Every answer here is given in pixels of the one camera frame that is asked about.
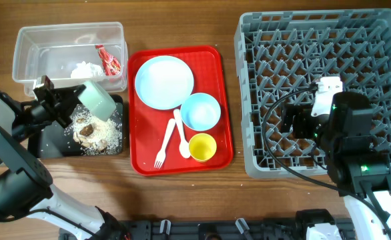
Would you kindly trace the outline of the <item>mint green bowl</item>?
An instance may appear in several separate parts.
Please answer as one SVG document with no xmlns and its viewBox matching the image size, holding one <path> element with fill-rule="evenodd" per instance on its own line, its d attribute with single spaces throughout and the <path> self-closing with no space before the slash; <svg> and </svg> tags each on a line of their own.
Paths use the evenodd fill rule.
<svg viewBox="0 0 391 240">
<path fill-rule="evenodd" d="M 116 110 L 112 97 L 96 82 L 86 81 L 83 86 L 85 89 L 77 97 L 79 101 L 95 117 L 107 121 Z"/>
</svg>

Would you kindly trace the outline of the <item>white tissue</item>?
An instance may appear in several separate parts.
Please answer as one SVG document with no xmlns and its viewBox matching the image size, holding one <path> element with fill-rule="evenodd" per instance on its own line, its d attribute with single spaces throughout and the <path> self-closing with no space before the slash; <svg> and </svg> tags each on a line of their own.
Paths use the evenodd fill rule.
<svg viewBox="0 0 391 240">
<path fill-rule="evenodd" d="M 105 71 L 101 65 L 86 63 L 82 61 L 77 63 L 75 69 L 71 72 L 70 81 L 78 84 L 81 81 L 96 80 L 101 81 L 106 78 Z"/>
</svg>

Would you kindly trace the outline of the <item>rice and food scraps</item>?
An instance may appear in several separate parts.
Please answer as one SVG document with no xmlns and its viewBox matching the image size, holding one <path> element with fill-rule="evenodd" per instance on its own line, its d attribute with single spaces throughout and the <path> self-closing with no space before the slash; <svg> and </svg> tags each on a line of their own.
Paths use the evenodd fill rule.
<svg viewBox="0 0 391 240">
<path fill-rule="evenodd" d="M 84 155 L 116 155 L 121 152 L 123 128 L 118 110 L 107 121 L 102 121 L 86 108 L 78 108 L 71 120 L 64 136 L 71 137 Z"/>
</svg>

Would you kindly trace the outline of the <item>red snack wrapper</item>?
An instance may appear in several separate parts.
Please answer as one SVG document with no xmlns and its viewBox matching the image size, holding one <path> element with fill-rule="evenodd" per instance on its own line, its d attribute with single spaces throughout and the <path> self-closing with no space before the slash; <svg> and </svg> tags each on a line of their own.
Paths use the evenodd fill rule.
<svg viewBox="0 0 391 240">
<path fill-rule="evenodd" d="M 104 72 L 107 76 L 118 75 L 121 72 L 121 64 L 103 45 L 95 46 L 101 59 Z"/>
</svg>

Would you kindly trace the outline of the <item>light blue bowl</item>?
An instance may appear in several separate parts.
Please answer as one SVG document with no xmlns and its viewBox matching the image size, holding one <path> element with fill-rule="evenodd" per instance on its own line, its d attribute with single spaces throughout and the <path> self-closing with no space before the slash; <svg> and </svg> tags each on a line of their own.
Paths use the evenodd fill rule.
<svg viewBox="0 0 391 240">
<path fill-rule="evenodd" d="M 213 96 L 194 93 L 181 105 L 180 113 L 187 127 L 194 131 L 207 131 L 219 122 L 221 107 Z"/>
</svg>

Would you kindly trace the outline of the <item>yellow cup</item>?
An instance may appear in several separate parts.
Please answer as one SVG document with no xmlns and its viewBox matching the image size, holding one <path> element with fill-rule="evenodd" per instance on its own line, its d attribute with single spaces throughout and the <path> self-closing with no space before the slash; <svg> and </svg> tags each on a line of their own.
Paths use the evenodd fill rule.
<svg viewBox="0 0 391 240">
<path fill-rule="evenodd" d="M 189 152 L 198 162 L 209 161 L 217 151 L 216 140 L 207 133 L 198 133 L 189 141 Z"/>
</svg>

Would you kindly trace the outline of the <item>large light blue plate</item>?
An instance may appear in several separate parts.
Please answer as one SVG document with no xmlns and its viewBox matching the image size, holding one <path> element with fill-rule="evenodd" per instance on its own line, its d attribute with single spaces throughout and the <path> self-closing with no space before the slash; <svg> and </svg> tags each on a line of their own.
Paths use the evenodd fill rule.
<svg viewBox="0 0 391 240">
<path fill-rule="evenodd" d="M 180 106 L 193 88 L 194 76 L 190 67 L 169 55 L 146 61 L 135 76 L 137 96 L 152 109 L 169 110 Z"/>
</svg>

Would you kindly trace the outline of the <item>white plastic spoon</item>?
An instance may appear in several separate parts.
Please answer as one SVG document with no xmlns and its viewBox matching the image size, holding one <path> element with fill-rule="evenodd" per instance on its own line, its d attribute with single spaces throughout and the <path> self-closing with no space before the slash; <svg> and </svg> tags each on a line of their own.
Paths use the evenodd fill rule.
<svg viewBox="0 0 391 240">
<path fill-rule="evenodd" d="M 180 110 L 174 109 L 173 116 L 174 116 L 174 119 L 176 122 L 179 137 L 180 137 L 179 152 L 183 158 L 189 159 L 190 158 L 189 143 L 187 142 L 187 140 L 185 138 L 185 133 L 184 133 L 184 129 L 183 129 L 183 121 L 181 118 Z"/>
</svg>

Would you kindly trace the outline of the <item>white plastic fork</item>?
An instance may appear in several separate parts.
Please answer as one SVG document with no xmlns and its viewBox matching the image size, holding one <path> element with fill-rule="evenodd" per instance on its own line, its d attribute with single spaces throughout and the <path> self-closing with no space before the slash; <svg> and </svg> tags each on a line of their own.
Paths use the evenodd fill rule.
<svg viewBox="0 0 391 240">
<path fill-rule="evenodd" d="M 167 123 L 167 127 L 165 130 L 165 135 L 163 137 L 163 142 L 161 144 L 161 148 L 158 151 L 156 158 L 155 158 L 154 167 L 156 169 L 160 169 L 165 161 L 165 158 L 166 158 L 165 151 L 167 148 L 167 144 L 169 143 L 169 140 L 170 140 L 171 135 L 173 133 L 174 127 L 175 127 L 175 119 L 170 119 Z"/>
</svg>

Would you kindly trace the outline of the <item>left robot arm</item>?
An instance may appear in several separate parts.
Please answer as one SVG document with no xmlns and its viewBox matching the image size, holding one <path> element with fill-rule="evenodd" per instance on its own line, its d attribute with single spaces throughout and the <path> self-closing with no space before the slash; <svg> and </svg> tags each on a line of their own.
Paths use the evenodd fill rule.
<svg viewBox="0 0 391 240">
<path fill-rule="evenodd" d="M 57 188 L 44 164 L 22 146 L 54 122 L 68 127 L 79 104 L 108 120 L 116 110 L 113 98 L 93 81 L 57 89 L 46 75 L 33 92 L 34 100 L 19 102 L 0 91 L 0 223 L 31 218 L 76 239 L 131 239 L 129 229 L 113 215 Z"/>
</svg>

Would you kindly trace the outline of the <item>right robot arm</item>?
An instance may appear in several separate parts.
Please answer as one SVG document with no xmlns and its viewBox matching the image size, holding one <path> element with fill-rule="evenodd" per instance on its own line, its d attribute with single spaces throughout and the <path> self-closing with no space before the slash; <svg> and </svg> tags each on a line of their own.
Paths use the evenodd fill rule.
<svg viewBox="0 0 391 240">
<path fill-rule="evenodd" d="M 340 190 L 357 238 L 391 239 L 391 166 L 371 146 L 373 108 L 367 96 L 336 93 L 323 117 L 311 115 L 313 105 L 280 106 L 281 130 L 312 139 L 325 153 L 327 174 Z"/>
</svg>

